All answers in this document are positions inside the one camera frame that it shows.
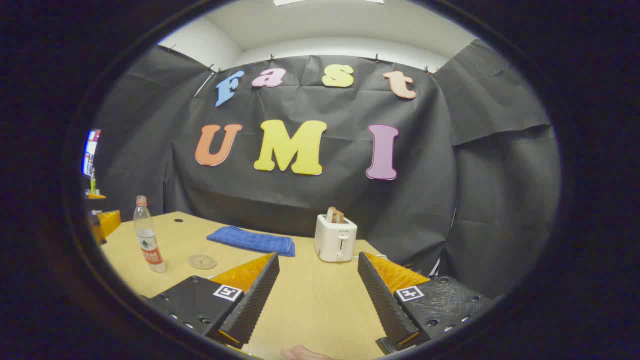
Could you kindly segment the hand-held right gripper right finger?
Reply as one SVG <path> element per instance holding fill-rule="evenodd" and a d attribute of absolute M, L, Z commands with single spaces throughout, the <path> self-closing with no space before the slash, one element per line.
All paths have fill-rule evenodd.
<path fill-rule="evenodd" d="M 384 330 L 376 341 L 384 354 L 443 337 L 496 303 L 451 276 L 428 278 L 365 251 L 358 256 L 358 273 Z"/>

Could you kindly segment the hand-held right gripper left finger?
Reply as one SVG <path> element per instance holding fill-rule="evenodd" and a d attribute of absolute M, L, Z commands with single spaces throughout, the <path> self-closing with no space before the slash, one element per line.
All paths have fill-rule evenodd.
<path fill-rule="evenodd" d="M 280 271 L 279 255 L 269 253 L 211 279 L 188 276 L 145 301 L 188 330 L 242 350 L 250 342 Z"/>

